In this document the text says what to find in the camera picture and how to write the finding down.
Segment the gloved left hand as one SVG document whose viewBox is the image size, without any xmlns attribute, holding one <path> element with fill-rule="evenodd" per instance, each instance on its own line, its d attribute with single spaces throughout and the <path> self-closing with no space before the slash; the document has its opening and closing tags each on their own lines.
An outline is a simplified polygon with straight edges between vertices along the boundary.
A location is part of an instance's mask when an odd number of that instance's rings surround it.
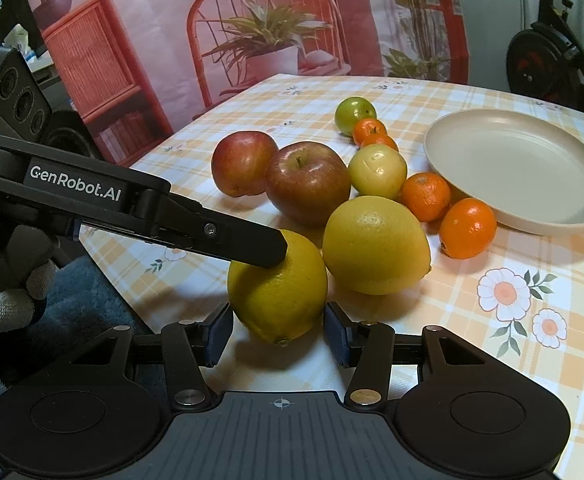
<svg viewBox="0 0 584 480">
<path fill-rule="evenodd" d="M 25 330 L 40 320 L 59 248 L 56 236 L 32 226 L 17 226 L 0 248 L 0 333 Z"/>
</svg>

